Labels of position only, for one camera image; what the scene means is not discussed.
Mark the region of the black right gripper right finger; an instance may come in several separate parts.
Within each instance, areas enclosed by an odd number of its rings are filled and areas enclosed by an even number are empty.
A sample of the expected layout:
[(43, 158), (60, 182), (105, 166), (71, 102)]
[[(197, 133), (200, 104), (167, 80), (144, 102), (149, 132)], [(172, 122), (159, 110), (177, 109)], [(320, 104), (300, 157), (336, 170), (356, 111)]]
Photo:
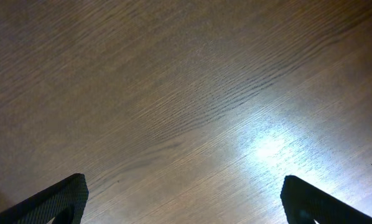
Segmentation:
[(372, 224), (372, 217), (294, 175), (287, 175), (281, 200), (289, 224)]

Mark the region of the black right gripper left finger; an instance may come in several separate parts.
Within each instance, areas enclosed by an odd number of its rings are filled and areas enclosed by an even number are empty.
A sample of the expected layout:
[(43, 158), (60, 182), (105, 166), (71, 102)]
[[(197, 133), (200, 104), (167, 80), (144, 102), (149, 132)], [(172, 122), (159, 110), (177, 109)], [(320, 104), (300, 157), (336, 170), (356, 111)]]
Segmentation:
[(73, 174), (0, 213), (0, 224), (80, 224), (88, 200), (83, 174)]

